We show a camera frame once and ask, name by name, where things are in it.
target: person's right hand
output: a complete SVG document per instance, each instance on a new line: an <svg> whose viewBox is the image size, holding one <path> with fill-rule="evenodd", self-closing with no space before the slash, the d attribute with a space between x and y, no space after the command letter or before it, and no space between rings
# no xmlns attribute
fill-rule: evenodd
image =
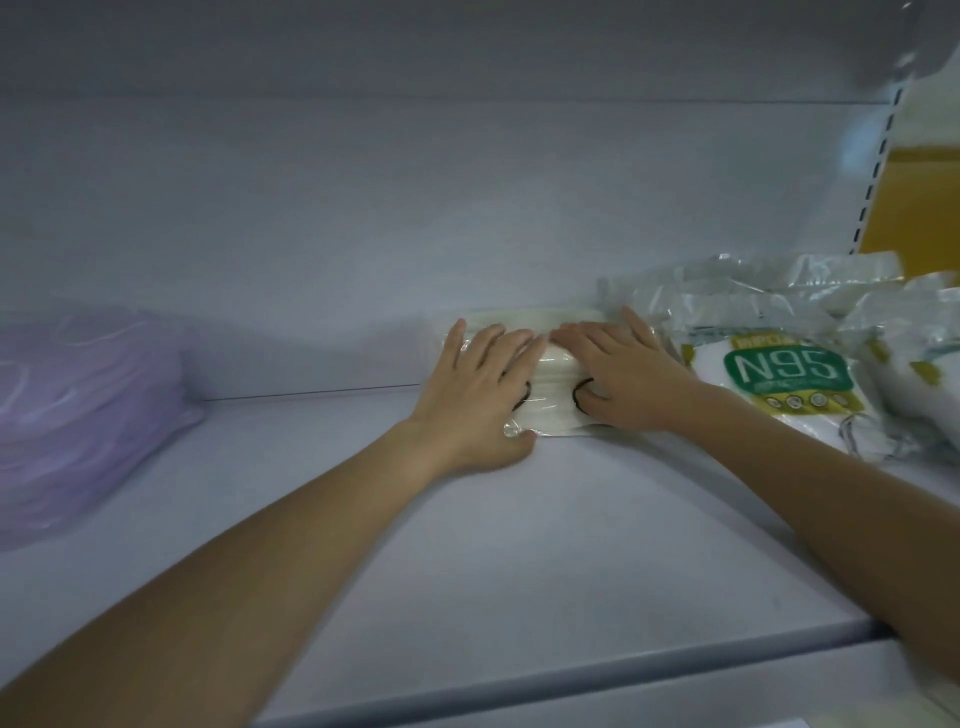
<svg viewBox="0 0 960 728"><path fill-rule="evenodd" d="M654 332L626 306L617 324L563 324L550 338L572 353L606 391L580 387L580 408L602 423L634 432L678 430L696 417L698 403L715 389L701 382L660 346Z"/></svg>

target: yellow panel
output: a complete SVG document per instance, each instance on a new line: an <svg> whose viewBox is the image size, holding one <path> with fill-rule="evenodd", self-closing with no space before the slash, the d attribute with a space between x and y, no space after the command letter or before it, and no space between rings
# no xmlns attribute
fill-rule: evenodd
<svg viewBox="0 0 960 728"><path fill-rule="evenodd" d="M960 270L960 150L891 154L860 252L888 250L908 276Z"/></svg>

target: person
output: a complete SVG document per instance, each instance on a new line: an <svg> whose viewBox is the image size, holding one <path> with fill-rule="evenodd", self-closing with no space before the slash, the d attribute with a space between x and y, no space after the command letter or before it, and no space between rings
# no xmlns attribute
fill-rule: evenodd
<svg viewBox="0 0 960 728"><path fill-rule="evenodd" d="M553 331L600 382L578 402L625 430L676 432L735 473L840 584L960 678L960 512L696 379L630 309L627 326ZM0 725L245 725L403 508L438 478L503 468L536 435L503 425L546 345L485 328L447 336L413 414L333 470L201 546L0 693Z"/></svg>

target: plastic bag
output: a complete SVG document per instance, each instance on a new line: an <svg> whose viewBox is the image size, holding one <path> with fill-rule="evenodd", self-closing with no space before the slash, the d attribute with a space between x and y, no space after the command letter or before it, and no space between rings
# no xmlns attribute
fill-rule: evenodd
<svg viewBox="0 0 960 728"><path fill-rule="evenodd" d="M701 282L699 290L694 281ZM736 294L750 289L806 299L833 316L843 316L869 291L899 288L902 281L900 258L893 252L721 254L634 276L601 279L600 294L608 309L629 304L641 315L646 311L655 319L662 314L664 292L667 296L675 292Z"/></svg>
<svg viewBox="0 0 960 728"><path fill-rule="evenodd" d="M198 422L180 380L179 334L135 311L0 326L0 546L76 519Z"/></svg>
<svg viewBox="0 0 960 728"><path fill-rule="evenodd" d="M863 368L825 344L835 322L816 304L776 294L681 294L671 309L669 335L699 379L861 460L917 448L882 416Z"/></svg>
<svg viewBox="0 0 960 728"><path fill-rule="evenodd" d="M534 333L547 333L567 321L606 321L602 312L582 308L516 308L495 311L480 311L464 316L467 330L464 336L464 351L476 333L492 324L503 324L507 330L530 328ZM437 362L446 333L455 317L438 319L429 325L430 336L425 357L430 371ZM526 396L520 400L511 419L504 425L504 432L516 436L525 429L540 435L570 436L589 435L597 427L596 420L582 412L573 397L575 389L588 386L598 394L583 365L562 347L548 344L536 370L527 383Z"/></svg>
<svg viewBox="0 0 960 728"><path fill-rule="evenodd" d="M863 359L892 411L931 420L960 449L960 288L872 293L838 340Z"/></svg>

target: finger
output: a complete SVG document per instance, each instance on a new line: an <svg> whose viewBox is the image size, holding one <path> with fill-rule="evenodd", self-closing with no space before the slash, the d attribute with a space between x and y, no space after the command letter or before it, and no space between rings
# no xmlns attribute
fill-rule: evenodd
<svg viewBox="0 0 960 728"><path fill-rule="evenodd" d="M550 340L572 353L589 370L603 354L597 345L590 341L579 328L555 328L550 332Z"/></svg>
<svg viewBox="0 0 960 728"><path fill-rule="evenodd" d="M618 324L601 324L600 327L611 337L613 337L617 344L625 347L635 347L637 344L639 344L639 342L636 340L636 337L626 327L622 327Z"/></svg>
<svg viewBox="0 0 960 728"><path fill-rule="evenodd" d="M501 380L503 384L511 391L525 387L533 375L534 369L537 368L545 349L546 336L538 336L530 342L530 345L516 358L514 363L507 367L507 372Z"/></svg>
<svg viewBox="0 0 960 728"><path fill-rule="evenodd" d="M596 322L584 321L580 324L580 331L587 336L587 339L596 344L602 352L613 353L623 348L617 343L616 339L604 330L601 324Z"/></svg>
<svg viewBox="0 0 960 728"><path fill-rule="evenodd" d="M487 349L504 330L503 324L494 324L478 331L467 350L460 354L457 369L466 369L469 372L479 369L487 357Z"/></svg>
<svg viewBox="0 0 960 728"><path fill-rule="evenodd" d="M586 415L602 423L609 423L612 402L605 397L600 397L590 390L589 382L584 382L573 390L573 401L577 407Z"/></svg>
<svg viewBox="0 0 960 728"><path fill-rule="evenodd" d="M533 337L534 332L529 328L521 328L503 334L490 347L482 369L489 371L494 380L499 380L507 367L510 366L510 362L514 360L516 353Z"/></svg>
<svg viewBox="0 0 960 728"><path fill-rule="evenodd" d="M660 350L660 342L657 340L654 330L650 328L647 322L637 316L632 308L625 305L620 309L620 313L623 314L624 320L630 325L630 330L634 333L638 342L650 349Z"/></svg>
<svg viewBox="0 0 960 728"><path fill-rule="evenodd" d="M504 468L508 465L520 462L534 451L534 445L537 444L537 433L532 429L525 429L516 437L504 437L501 446L501 460L499 467Z"/></svg>
<svg viewBox="0 0 960 728"><path fill-rule="evenodd" d="M447 372L457 365L457 357L460 355L460 349L464 346L464 328L467 322L463 319L457 319L457 323L450 327L449 333L444 340L444 348L440 352L440 359L437 366L434 367L434 373Z"/></svg>

